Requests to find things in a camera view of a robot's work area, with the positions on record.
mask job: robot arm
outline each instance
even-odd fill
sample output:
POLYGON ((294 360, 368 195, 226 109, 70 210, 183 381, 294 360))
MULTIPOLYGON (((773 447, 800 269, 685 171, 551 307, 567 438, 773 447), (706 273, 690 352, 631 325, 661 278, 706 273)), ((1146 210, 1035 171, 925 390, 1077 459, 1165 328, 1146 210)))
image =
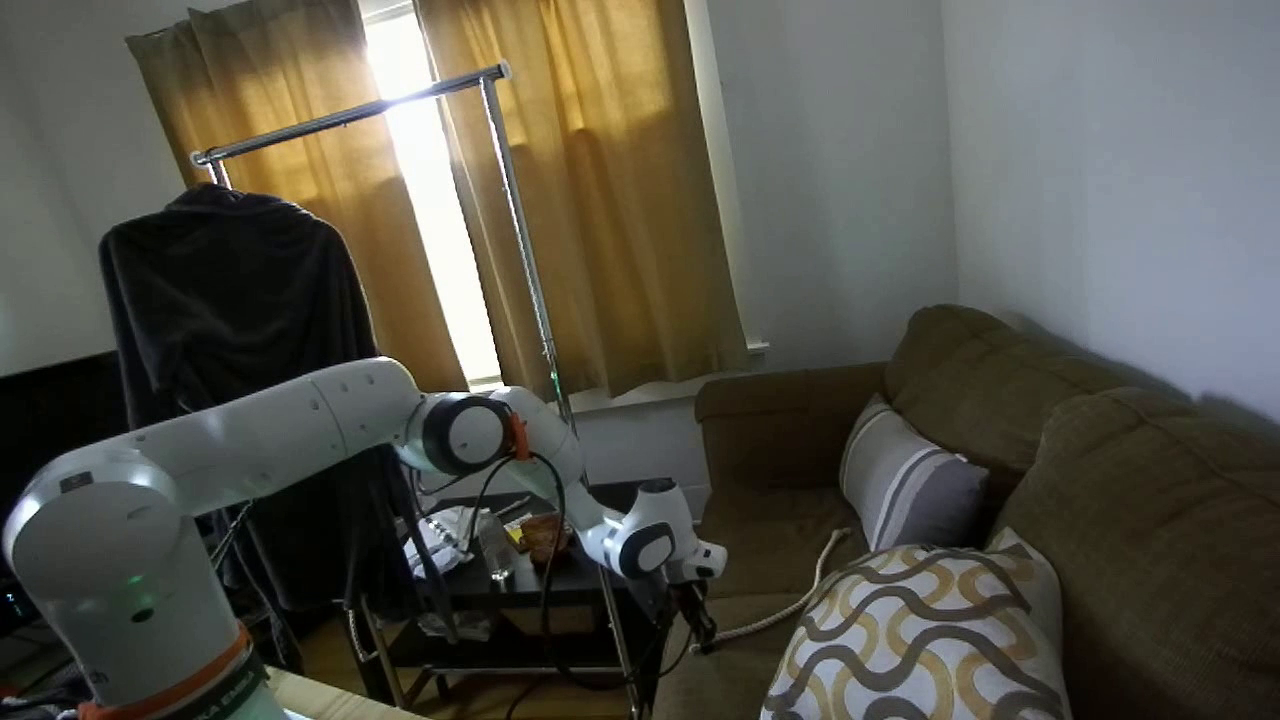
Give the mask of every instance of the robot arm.
POLYGON ((694 542, 677 485, 638 491, 625 516, 595 503, 573 428, 526 390, 432 398, 415 413, 410 438, 415 442, 397 445, 401 459, 442 470, 447 476, 537 458, 551 476, 537 471, 537 465, 517 470, 517 479, 545 503, 563 503, 559 516, 567 534, 616 576, 664 573, 672 586, 685 586, 722 573, 722 550, 694 542))
POLYGON ((619 576, 667 569, 677 586, 722 569, 722 550, 690 538, 677 487, 638 495, 626 516, 595 503, 580 485, 573 433, 537 398, 415 393, 397 360, 319 369, 64 453, 17 502, 5 551, 95 700, 164 718, 178 709, 178 688, 222 688, 250 656, 191 516, 283 491, 380 445, 442 471, 540 453, 563 479, 563 521, 595 565, 619 576))

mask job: patterned pillow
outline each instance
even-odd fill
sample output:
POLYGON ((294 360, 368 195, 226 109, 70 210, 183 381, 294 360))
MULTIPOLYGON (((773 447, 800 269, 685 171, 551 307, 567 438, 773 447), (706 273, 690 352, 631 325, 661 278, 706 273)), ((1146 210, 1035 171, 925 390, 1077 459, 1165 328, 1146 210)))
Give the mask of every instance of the patterned pillow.
POLYGON ((856 508, 866 550, 966 543, 987 470, 925 442, 881 398, 856 418, 839 491, 856 508))
POLYGON ((1072 718, 1058 650, 1033 617, 1046 594, 1057 576, 1025 543, 870 551, 804 611, 759 718, 1072 718))

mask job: clothing rack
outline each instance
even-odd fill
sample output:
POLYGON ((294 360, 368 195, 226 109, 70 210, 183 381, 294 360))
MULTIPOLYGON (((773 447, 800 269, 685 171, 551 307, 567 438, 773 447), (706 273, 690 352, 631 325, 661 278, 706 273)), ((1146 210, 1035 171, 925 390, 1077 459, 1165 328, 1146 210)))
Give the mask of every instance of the clothing rack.
POLYGON ((263 137, 236 139, 236 145, 217 145, 217 148, 191 151, 191 165, 205 168, 213 184, 230 190, 230 171, 226 171, 230 155, 247 155, 247 151, 272 148, 272 145, 288 145, 288 139, 300 139, 300 137, 343 127, 343 123, 354 123, 354 121, 368 121, 368 117, 382 117, 389 109, 401 109, 401 104, 415 104, 415 102, 480 88, 485 123, 488 123, 488 139, 492 139, 492 151, 494 151, 494 168, 498 168, 498 184, 505 184, 505 202, 506 202, 506 216, 510 216, 510 234, 517 234, 517 251, 520 251, 520 269, 523 269, 523 284, 526 284, 526 301, 530 301, 530 320, 537 320, 540 352, 545 352, 546 381, 551 381, 551 399, 554 399, 559 418, 573 424, 573 408, 567 408, 567 393, 563 393, 559 360, 554 360, 551 318, 546 318, 546 301, 545 301, 545 284, 540 284, 537 251, 530 251, 530 234, 526 234, 523 204, 520 204, 506 127, 505 127, 505 112, 494 104, 494 81, 506 81, 506 64, 488 64, 480 73, 464 73, 464 78, 447 78, 439 85, 415 88, 407 98, 354 104, 354 109, 343 109, 343 112, 330 112, 330 117, 314 117, 314 121, 300 121, 300 123, 288 123, 288 127, 275 127, 275 132, 263 132, 263 137))

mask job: computer monitor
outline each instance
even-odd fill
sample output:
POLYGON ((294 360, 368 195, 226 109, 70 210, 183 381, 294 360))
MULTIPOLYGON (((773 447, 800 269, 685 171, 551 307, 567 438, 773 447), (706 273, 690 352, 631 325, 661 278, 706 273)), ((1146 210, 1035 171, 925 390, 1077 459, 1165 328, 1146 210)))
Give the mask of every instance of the computer monitor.
MULTIPOLYGON (((0 521, 29 479, 66 447, 128 433, 115 352, 0 378, 0 521)), ((35 621, 0 551, 0 638, 35 621)))

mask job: curtain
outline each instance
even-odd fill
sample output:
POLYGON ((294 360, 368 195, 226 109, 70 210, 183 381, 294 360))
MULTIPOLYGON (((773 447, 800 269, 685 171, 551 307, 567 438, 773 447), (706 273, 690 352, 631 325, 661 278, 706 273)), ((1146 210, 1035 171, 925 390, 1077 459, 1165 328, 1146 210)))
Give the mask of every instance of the curtain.
MULTIPOLYGON (((567 390, 745 360, 679 0, 415 0, 439 78, 494 85, 567 390)), ((506 381, 545 360, 480 102, 447 102, 455 184, 506 381)))
MULTIPOLYGON (((354 0, 186 11, 128 49, 186 184, 205 179, 191 151, 375 102, 354 0)), ((421 390, 464 390, 382 121, 236 155, 226 175, 329 222, 354 266, 380 352, 407 366, 421 390)))

